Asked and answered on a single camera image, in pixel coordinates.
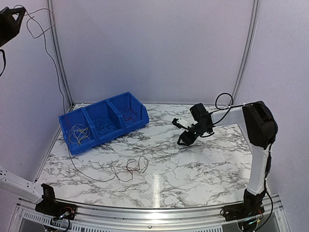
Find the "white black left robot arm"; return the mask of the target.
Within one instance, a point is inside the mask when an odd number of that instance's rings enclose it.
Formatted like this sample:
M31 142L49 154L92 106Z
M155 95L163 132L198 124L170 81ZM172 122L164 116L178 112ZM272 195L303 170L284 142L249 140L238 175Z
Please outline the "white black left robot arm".
M18 35L25 15L34 19L22 5L12 9L5 7L0 11L1 46ZM52 216L53 220L65 218L72 221L75 218L77 206L57 201L52 186L29 182L9 172L3 166L0 167L0 188L35 204L35 211Z

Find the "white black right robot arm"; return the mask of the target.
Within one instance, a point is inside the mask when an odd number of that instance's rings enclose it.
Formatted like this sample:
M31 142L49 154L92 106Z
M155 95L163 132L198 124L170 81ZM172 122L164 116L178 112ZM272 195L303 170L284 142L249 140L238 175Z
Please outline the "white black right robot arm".
M221 214L226 221L253 217L264 212L263 198L268 195L267 176L271 168L271 148L276 140L278 124L270 109L263 101L217 107L209 112L202 103L190 108L195 123L174 118L172 123L183 133L178 145L190 146L197 138L214 135L213 129L220 126L243 125L244 137L252 154L252 167L249 183L244 191L243 202L223 207Z

